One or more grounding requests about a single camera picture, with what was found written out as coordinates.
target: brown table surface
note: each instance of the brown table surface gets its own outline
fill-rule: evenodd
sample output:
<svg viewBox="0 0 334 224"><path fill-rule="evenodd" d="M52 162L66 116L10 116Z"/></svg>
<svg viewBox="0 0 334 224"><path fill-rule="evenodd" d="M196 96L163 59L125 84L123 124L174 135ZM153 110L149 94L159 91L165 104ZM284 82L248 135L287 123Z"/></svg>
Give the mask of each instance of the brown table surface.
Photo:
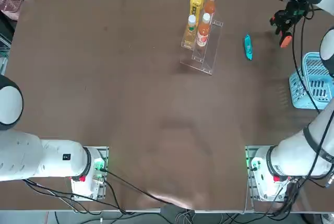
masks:
<svg viewBox="0 0 334 224"><path fill-rule="evenodd" d="M291 46L280 49L269 24L285 3L216 4L224 25L210 76L179 62L189 0L26 0L6 72L25 99L16 129L109 146L110 170L188 208L243 210L245 145L277 144L316 113L291 103ZM332 22L323 11L307 21L304 52L319 49ZM124 208L161 206L108 179ZM37 181L66 190L63 178ZM1 182L0 193L1 209L68 209L20 181ZM295 210L334 211L333 196L334 187L308 184ZM113 203L110 192L106 201Z"/></svg>

